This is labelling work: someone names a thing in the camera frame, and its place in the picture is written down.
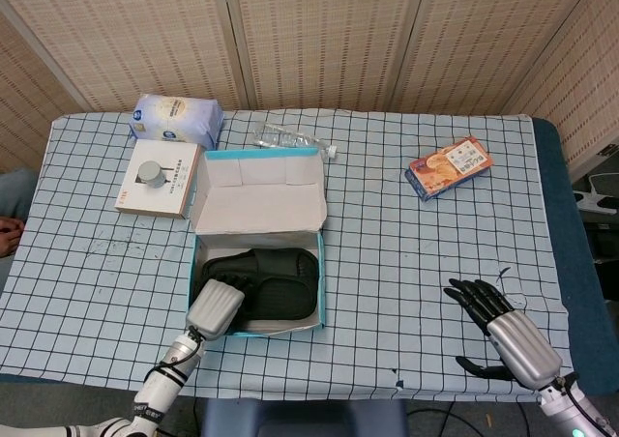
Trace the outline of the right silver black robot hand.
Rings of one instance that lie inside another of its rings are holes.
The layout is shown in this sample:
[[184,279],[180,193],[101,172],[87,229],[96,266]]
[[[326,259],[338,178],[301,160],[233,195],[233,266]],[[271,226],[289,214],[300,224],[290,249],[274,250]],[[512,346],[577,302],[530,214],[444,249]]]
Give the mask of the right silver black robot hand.
[[481,366],[465,357],[456,362],[468,373],[487,380],[516,381],[538,391],[560,375],[562,359],[538,327],[514,308],[493,285],[481,280],[451,278],[446,295],[458,302],[497,351],[500,366]]

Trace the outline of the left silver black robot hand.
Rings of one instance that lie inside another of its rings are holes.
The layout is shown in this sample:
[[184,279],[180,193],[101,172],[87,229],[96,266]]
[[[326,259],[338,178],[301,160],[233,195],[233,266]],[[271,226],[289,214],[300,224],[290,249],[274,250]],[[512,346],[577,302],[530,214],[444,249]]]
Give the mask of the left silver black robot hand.
[[245,293],[225,282],[209,279],[186,316],[186,330],[206,341],[223,336],[239,311]]

